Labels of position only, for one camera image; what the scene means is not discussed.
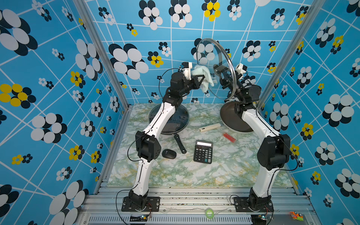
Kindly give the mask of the glass pot lid black handle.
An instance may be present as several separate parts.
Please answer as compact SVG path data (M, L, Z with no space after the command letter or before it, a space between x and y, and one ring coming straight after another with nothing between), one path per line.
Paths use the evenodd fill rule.
M211 38L201 39L196 45L195 59L199 65L210 70L214 87L209 86L208 92L223 101L230 101L235 93L229 88L223 89L220 79L222 72L226 70L230 70L235 79L235 69L223 46Z

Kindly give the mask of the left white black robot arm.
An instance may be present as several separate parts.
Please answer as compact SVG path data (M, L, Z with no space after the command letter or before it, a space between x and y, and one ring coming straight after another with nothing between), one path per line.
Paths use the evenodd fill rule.
M154 119L143 131L137 131L135 144L139 157L138 172L134 187L128 194L130 202L136 208L142 210L147 204L149 177L154 160L161 153L158 138L163 128L181 105L183 96L189 94L191 90L199 89L204 79L204 74L187 77L182 72L173 73L170 87L166 90L160 109Z

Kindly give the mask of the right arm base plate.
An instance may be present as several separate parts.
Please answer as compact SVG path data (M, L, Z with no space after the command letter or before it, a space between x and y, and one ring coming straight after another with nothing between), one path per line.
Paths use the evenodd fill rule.
M233 204L237 212L274 212L273 203L268 197L234 197Z

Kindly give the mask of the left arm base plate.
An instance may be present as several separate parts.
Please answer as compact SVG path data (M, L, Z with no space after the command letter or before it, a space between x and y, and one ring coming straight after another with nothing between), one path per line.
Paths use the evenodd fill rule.
M121 204L122 212L159 212L160 197L147 197L145 199L133 200L124 197Z

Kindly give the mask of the light teal microfiber cloth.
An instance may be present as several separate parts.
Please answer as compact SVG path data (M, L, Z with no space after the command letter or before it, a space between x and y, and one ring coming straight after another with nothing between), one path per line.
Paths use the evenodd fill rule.
M203 65L196 65L191 72L192 76L199 76L198 80L201 81L202 75L204 75L204 79L201 81L200 89L203 93L206 93L209 89L209 86L214 87L214 82L208 67Z

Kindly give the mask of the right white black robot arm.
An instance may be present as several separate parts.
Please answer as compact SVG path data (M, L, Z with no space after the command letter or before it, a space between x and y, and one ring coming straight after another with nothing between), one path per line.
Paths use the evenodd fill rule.
M240 76L237 72L221 72L219 77L222 87L229 88L231 94L238 98L234 106L236 115L251 127L261 142L257 152L260 169L256 182L250 189L248 207L255 212L264 207L271 211L271 189L277 174L289 161L290 137L269 127L269 124L258 114L254 103L259 100L260 86L244 87L239 81Z

